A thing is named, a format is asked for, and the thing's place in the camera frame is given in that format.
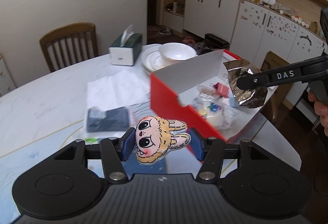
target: plush toy eye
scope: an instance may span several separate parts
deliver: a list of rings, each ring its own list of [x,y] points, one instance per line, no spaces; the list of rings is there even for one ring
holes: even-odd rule
[[[139,146],[142,148],[151,147],[153,142],[150,140],[150,137],[144,137],[139,140]]]
[[[146,129],[148,127],[151,127],[150,126],[150,120],[145,120],[145,121],[143,121],[139,124],[138,129],[143,130],[143,129]]]

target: red box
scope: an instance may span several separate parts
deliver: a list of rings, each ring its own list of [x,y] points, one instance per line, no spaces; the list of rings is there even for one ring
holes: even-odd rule
[[[240,135],[259,108],[234,108],[238,114],[234,123],[229,129],[218,131],[190,105],[198,95],[197,85],[224,83],[222,75],[227,74],[227,70],[223,62],[234,59],[240,57],[227,50],[218,50],[153,72],[150,76],[151,109],[162,118],[186,122],[188,127],[195,127],[204,137],[214,136],[227,141]],[[273,91],[268,89],[266,100]]]

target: human hand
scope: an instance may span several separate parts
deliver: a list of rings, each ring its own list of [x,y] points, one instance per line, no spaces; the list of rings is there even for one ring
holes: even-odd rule
[[[325,134],[328,136],[328,106],[317,100],[314,92],[309,91],[309,100],[314,102],[314,111],[320,116],[320,122],[325,128]]]

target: white logo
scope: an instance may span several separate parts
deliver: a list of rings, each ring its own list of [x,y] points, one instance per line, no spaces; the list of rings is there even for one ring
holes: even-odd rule
[[[294,72],[292,70],[289,71],[289,76],[287,75],[286,72],[284,72],[284,78],[293,77],[293,76],[294,76]],[[277,77],[278,80],[280,80],[282,78],[281,73],[277,73]]]
[[[163,181],[166,181],[167,180],[167,177],[162,176],[162,177],[158,178],[158,180],[161,181],[161,182],[163,182]]]

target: white cloth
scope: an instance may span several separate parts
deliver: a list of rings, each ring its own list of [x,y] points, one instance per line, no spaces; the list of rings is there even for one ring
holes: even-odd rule
[[[149,85],[134,73],[123,70],[110,77],[88,83],[87,108],[102,111],[148,101]]]

